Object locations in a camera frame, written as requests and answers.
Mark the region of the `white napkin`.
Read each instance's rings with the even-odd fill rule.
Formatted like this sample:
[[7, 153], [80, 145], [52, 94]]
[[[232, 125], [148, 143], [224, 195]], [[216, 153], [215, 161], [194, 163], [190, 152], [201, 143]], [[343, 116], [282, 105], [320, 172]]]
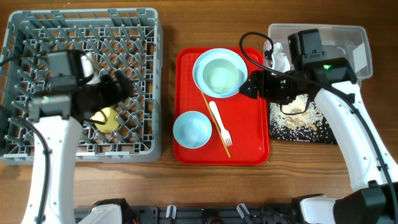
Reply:
[[283, 53], [283, 46], [280, 42], [274, 44], [271, 59], [271, 69], [282, 73], [290, 70], [290, 62], [287, 55]]

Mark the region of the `yellow plastic cup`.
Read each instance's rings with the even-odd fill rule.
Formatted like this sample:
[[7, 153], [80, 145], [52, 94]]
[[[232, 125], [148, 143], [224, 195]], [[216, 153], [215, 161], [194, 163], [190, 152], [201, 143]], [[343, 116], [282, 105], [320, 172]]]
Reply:
[[117, 115], [114, 109], [107, 107], [96, 112], [91, 120], [95, 121], [96, 128], [102, 133], [111, 133], [119, 127], [119, 123], [116, 121]]

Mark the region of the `green bowl with rice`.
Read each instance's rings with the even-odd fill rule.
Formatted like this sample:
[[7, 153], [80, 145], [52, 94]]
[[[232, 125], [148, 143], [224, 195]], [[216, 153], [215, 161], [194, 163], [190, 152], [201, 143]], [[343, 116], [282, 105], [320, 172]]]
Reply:
[[231, 90], [239, 80], [239, 71], [229, 60], [218, 58], [209, 61], [203, 69], [203, 81], [218, 93]]

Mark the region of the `white plastic fork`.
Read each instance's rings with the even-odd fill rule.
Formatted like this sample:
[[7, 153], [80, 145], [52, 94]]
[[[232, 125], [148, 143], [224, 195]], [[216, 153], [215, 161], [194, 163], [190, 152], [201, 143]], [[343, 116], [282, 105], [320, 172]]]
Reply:
[[210, 106], [210, 110], [219, 126], [219, 129], [221, 132], [221, 137], [223, 138], [224, 143], [227, 146], [231, 146], [233, 144], [231, 135], [230, 135], [229, 131], [224, 127], [224, 124], [221, 119], [221, 115], [220, 115], [220, 112], [218, 110], [216, 103], [214, 101], [211, 101], [211, 102], [209, 102], [209, 106]]

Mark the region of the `wooden chopstick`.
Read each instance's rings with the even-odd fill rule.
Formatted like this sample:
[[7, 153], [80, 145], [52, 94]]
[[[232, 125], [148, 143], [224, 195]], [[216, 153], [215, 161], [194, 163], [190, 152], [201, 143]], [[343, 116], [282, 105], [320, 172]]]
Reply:
[[204, 102], [205, 102], [205, 104], [206, 104], [206, 107], [208, 108], [208, 111], [209, 111], [209, 113], [210, 113], [210, 116], [211, 116], [211, 118], [212, 118], [212, 120], [213, 120], [213, 122], [214, 122], [214, 124], [215, 124], [215, 128], [216, 128], [216, 130], [217, 130], [218, 136], [219, 136], [220, 139], [221, 139], [222, 145], [223, 145], [223, 147], [224, 147], [224, 149], [225, 149], [225, 151], [226, 151], [227, 157], [228, 157], [228, 158], [231, 158], [231, 153], [230, 153], [229, 148], [228, 148], [229, 146], [227, 146], [227, 145], [224, 143], [223, 138], [221, 137], [221, 132], [220, 132], [219, 126], [218, 126], [218, 124], [217, 124], [217, 122], [216, 122], [216, 120], [215, 120], [215, 118], [214, 118], [214, 116], [213, 116], [213, 114], [212, 114], [212, 112], [211, 112], [211, 110], [210, 110], [210, 106], [209, 106], [209, 102], [210, 102], [210, 101], [208, 101], [208, 100], [206, 99], [206, 96], [205, 96], [205, 94], [204, 94], [203, 92], [201, 93], [201, 95], [202, 95], [203, 100], [204, 100]]

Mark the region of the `light blue bowl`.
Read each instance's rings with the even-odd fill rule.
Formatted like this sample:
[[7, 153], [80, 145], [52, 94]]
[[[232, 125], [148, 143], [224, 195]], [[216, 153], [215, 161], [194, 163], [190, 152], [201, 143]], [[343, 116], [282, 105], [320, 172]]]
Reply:
[[210, 140], [212, 125], [203, 113], [187, 111], [175, 120], [173, 135], [180, 146], [187, 149], [198, 149]]

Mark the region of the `light blue plate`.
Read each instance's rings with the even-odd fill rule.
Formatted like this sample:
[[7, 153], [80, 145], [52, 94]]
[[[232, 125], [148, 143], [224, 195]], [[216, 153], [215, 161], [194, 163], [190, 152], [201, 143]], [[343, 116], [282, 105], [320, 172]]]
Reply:
[[[214, 59], [223, 58], [232, 62], [239, 71], [239, 80], [237, 84], [229, 91], [218, 93], [210, 90], [205, 82], [203, 81], [203, 69], [205, 65]], [[211, 50], [207, 50], [202, 53], [194, 63], [193, 66], [193, 80], [199, 90], [201, 90], [207, 96], [213, 98], [229, 98], [239, 92], [239, 87], [247, 80], [248, 78], [248, 68], [242, 59], [236, 52], [233, 52], [229, 49], [223, 48], [215, 48]]]

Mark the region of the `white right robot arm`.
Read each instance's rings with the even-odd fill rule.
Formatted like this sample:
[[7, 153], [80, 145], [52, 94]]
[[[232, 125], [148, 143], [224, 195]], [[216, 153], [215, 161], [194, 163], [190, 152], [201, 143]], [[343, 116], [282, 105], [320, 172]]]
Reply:
[[307, 94], [329, 122], [349, 172], [352, 194], [297, 199], [302, 223], [397, 223], [397, 163], [378, 135], [345, 58], [298, 63], [278, 72], [261, 66], [240, 86], [250, 98], [287, 104]]

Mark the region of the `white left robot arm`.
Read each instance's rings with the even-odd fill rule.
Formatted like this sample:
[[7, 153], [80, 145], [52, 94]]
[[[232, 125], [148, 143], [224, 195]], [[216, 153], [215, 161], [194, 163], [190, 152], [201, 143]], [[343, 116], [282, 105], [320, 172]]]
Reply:
[[112, 106], [134, 93], [123, 72], [97, 82], [57, 86], [36, 94], [28, 126], [34, 132], [34, 163], [23, 223], [74, 223], [75, 155], [83, 123], [102, 133], [118, 128]]

